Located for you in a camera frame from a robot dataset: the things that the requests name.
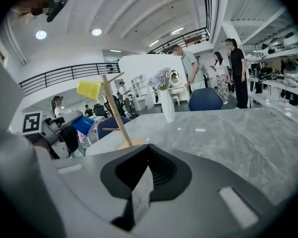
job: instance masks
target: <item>patterned pants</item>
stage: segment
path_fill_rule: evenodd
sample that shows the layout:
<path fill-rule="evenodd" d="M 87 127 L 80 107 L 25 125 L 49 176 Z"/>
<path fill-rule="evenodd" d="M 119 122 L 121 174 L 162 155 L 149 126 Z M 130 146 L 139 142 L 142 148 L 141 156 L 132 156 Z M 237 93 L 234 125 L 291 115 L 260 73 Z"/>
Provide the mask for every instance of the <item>patterned pants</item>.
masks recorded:
<path fill-rule="evenodd" d="M 228 91 L 228 84 L 227 84 L 227 75 L 217 75 L 217 83 L 219 87 L 219 95 L 222 100 L 228 101 L 229 91 Z"/>

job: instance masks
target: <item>yellow object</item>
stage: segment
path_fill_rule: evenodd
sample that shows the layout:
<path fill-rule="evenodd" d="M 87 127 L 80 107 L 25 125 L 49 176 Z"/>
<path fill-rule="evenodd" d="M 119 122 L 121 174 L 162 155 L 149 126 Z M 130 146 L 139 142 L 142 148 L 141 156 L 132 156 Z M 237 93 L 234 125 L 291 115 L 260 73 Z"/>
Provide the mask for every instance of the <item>yellow object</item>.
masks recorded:
<path fill-rule="evenodd" d="M 77 93 L 97 100 L 101 85 L 102 83 L 100 82 L 82 80 L 78 83 Z"/>

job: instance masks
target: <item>recessed light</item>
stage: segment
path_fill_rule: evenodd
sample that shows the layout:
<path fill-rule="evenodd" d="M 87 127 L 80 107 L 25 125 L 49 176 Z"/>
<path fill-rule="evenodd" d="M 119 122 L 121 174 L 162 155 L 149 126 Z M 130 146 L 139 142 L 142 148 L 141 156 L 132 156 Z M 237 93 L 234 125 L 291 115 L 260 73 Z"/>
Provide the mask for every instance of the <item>recessed light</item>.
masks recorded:
<path fill-rule="evenodd" d="M 99 29 L 99 28 L 94 29 L 92 31 L 92 35 L 94 35 L 94 36 L 101 35 L 101 29 Z"/>
<path fill-rule="evenodd" d="M 176 32 L 180 32 L 184 29 L 184 27 L 179 28 L 178 30 L 173 31 L 171 34 L 175 34 Z"/>
<path fill-rule="evenodd" d="M 35 35 L 36 39 L 43 40 L 46 37 L 46 32 L 44 30 L 40 30 Z"/>
<path fill-rule="evenodd" d="M 157 42 L 159 42 L 159 40 L 156 40 L 155 42 L 151 43 L 151 44 L 149 45 L 149 47 L 153 46 L 153 45 L 156 44 Z"/>

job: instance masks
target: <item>white vase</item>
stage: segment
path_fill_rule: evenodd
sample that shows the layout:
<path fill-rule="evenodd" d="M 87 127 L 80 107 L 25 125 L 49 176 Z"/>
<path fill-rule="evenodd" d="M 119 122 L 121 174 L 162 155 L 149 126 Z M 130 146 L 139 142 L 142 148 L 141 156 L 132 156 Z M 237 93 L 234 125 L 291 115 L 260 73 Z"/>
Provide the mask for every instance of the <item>white vase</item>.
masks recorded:
<path fill-rule="evenodd" d="M 174 122 L 175 120 L 174 105 L 169 91 L 159 90 L 159 98 L 161 100 L 162 111 L 167 122 Z"/>

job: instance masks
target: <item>black railing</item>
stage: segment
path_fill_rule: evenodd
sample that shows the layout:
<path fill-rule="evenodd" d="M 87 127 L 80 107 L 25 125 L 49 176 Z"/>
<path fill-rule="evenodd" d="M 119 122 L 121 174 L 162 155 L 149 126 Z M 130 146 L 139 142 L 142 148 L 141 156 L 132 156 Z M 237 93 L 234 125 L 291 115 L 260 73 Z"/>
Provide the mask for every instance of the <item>black railing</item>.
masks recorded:
<path fill-rule="evenodd" d="M 210 32 L 211 29 L 211 18 L 212 18 L 212 0 L 204 0 L 205 1 L 205 14 L 207 21 L 207 29 Z"/>
<path fill-rule="evenodd" d="M 120 73 L 117 63 L 87 63 L 50 70 L 19 83 L 25 96 L 64 81 L 76 78 Z"/>
<path fill-rule="evenodd" d="M 208 40 L 209 35 L 206 31 L 206 27 L 203 27 L 201 29 L 194 30 L 190 33 L 186 33 L 184 35 L 176 37 L 171 41 L 168 41 L 162 44 L 161 46 L 155 48 L 154 50 L 151 50 L 148 54 L 171 54 L 174 45 L 179 45 L 183 48 L 189 45 L 195 45 Z"/>

